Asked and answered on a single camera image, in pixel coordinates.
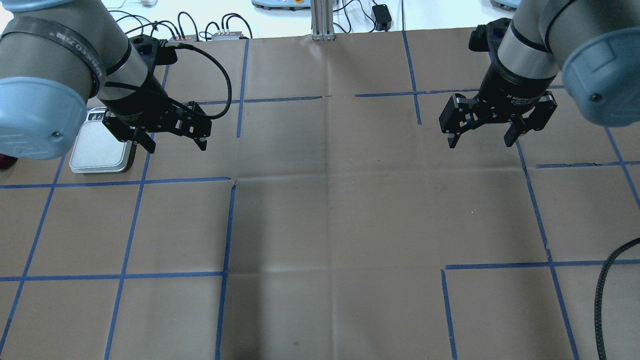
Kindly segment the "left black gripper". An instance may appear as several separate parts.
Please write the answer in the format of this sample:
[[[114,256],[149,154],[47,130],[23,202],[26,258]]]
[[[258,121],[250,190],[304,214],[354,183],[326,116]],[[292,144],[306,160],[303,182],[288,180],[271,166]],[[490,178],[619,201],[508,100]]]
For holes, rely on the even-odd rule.
[[[116,114],[106,111],[102,124],[120,142],[131,141],[153,154],[156,142],[150,133],[171,133],[188,137],[201,151],[207,150],[212,121],[195,101],[174,105],[171,101],[149,95],[133,102],[135,112]]]

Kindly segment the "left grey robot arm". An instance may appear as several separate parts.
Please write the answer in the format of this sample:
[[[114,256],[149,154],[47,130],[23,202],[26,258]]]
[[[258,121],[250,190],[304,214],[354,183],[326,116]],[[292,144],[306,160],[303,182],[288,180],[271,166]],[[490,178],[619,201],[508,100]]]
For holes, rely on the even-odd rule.
[[[99,0],[3,0],[13,19],[1,34],[1,153],[48,160],[69,151],[92,98],[121,142],[155,151],[151,133],[206,150],[211,118],[167,96],[154,75],[175,61],[157,39],[131,39]]]

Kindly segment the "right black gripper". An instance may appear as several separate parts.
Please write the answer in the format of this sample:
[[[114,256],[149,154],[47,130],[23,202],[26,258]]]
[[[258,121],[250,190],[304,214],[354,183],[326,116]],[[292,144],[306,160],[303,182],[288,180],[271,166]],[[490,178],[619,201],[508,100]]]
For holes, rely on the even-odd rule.
[[[510,148],[528,132],[543,130],[558,108],[551,79],[503,76],[493,64],[472,97],[453,93],[439,116],[439,128],[454,149],[461,135],[484,125],[509,124],[503,136]]]

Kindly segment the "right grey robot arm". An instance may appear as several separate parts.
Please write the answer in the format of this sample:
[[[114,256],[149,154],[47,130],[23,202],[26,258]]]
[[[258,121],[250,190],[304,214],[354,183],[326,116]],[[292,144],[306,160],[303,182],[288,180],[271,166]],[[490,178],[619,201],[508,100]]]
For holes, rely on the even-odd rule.
[[[595,125],[637,123],[639,110],[637,0],[522,0],[511,19],[478,25],[469,50],[490,65],[473,98],[455,93],[439,116],[454,149],[462,134],[509,124],[507,147],[543,130],[558,103],[557,75],[582,116]]]

